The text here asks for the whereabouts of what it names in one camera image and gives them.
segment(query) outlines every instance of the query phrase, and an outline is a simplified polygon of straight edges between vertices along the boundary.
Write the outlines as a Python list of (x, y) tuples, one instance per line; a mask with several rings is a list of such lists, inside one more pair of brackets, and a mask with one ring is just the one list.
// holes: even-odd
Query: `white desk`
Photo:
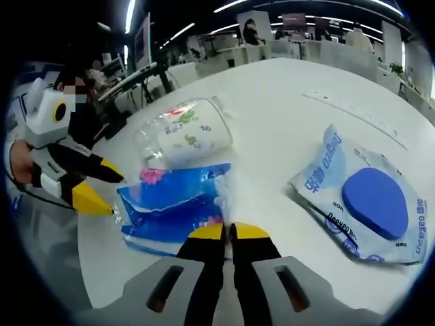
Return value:
[[(300, 95), (312, 89), (343, 97), (389, 122), (406, 140), (408, 151), (362, 120)], [(279, 58), (230, 69), (176, 90), (130, 117), (126, 128), (109, 142), (98, 143), (95, 150), (134, 179), (140, 171), (134, 130), (180, 101), (219, 93), (231, 100), (236, 117), (228, 120), (234, 146), (201, 164), (233, 163), (232, 219), (266, 230), (280, 254), (296, 257), (324, 277), (345, 304), (385, 313), (408, 289), (421, 265), (379, 266), (350, 260), (282, 190), (313, 159), (324, 130), (333, 123), (343, 137), (387, 156), (428, 200), (431, 212), (435, 206), (435, 128), (399, 96), (376, 83), (312, 62)], [(428, 219), (430, 250), (434, 215)], [(97, 308), (118, 299), (128, 279), (159, 259), (127, 248), (120, 226), (111, 217), (80, 216), (78, 240), (84, 282)]]

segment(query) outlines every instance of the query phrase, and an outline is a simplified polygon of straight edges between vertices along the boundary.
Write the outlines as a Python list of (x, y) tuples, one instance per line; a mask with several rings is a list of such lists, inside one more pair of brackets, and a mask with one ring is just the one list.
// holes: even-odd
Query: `potted plant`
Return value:
[(399, 65), (398, 63), (390, 63), (389, 67), (391, 69), (391, 72), (395, 73), (399, 77), (402, 77), (402, 75), (404, 74), (402, 65)]

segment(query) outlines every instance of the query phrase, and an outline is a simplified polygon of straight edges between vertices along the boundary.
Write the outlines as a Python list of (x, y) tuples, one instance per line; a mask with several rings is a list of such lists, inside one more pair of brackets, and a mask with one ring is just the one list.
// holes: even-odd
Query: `black cable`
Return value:
[(35, 195), (34, 193), (27, 191), (27, 189), (25, 189), (25, 188), (23, 187), (23, 185), (19, 184), (16, 180), (14, 180), (13, 178), (11, 178), (11, 176), (9, 175), (9, 173), (6, 172), (6, 175), (7, 175), (8, 179), (9, 179), (9, 180), (10, 180), (10, 181), (11, 181), (11, 182), (12, 182), (12, 183), (13, 183), (13, 184), (18, 188), (18, 190), (20, 190), (21, 192), (24, 192), (24, 193), (28, 194), (30, 197), (34, 197), (34, 198), (36, 198), (36, 199), (38, 199), (38, 200), (41, 200), (42, 202), (47, 202), (48, 204), (51, 204), (51, 205), (54, 205), (54, 206), (62, 207), (63, 209), (71, 209), (72, 211), (75, 211), (75, 209), (74, 209), (73, 207), (65, 206), (65, 205), (59, 204), (59, 203), (57, 203), (57, 202), (53, 202), (53, 201), (51, 201), (51, 200), (48, 200), (48, 199), (45, 199), (45, 198), (39, 197), (38, 195)]

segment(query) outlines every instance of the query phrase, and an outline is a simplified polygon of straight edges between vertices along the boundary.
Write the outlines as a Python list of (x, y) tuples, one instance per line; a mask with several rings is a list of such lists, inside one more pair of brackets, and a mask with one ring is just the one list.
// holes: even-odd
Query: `blue packaged item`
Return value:
[(122, 232), (157, 242), (184, 242), (196, 228), (223, 222), (229, 170), (230, 164), (144, 170), (142, 183), (118, 189), (130, 220)]
[(424, 260), (426, 201), (384, 155), (345, 139), (333, 125), (290, 185), (299, 204), (351, 255), (386, 263)]

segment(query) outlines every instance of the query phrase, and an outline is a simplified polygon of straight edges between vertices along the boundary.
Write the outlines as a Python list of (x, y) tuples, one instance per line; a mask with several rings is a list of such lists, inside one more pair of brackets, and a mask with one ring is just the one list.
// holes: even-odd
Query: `white table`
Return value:
[[(408, 151), (362, 120), (301, 95), (312, 89), (365, 107), (399, 132)], [(285, 197), (283, 188), (314, 157), (324, 130), (333, 123), (343, 137), (387, 156), (427, 199), (432, 248), (435, 128), (399, 96), (367, 79), (279, 58), (230, 69), (164, 96), (130, 117), (112, 140), (98, 143), (96, 152), (134, 179), (141, 168), (134, 130), (181, 101), (216, 94), (225, 94), (234, 112), (235, 119), (228, 120), (234, 145), (199, 164), (233, 163), (232, 218), (266, 230), (280, 254), (296, 257), (324, 277), (345, 304), (385, 313), (410, 287), (422, 265), (379, 266), (350, 260), (306, 211)], [(128, 279), (159, 259), (128, 249), (111, 217), (80, 216), (78, 240), (84, 282), (96, 308), (118, 299)]]

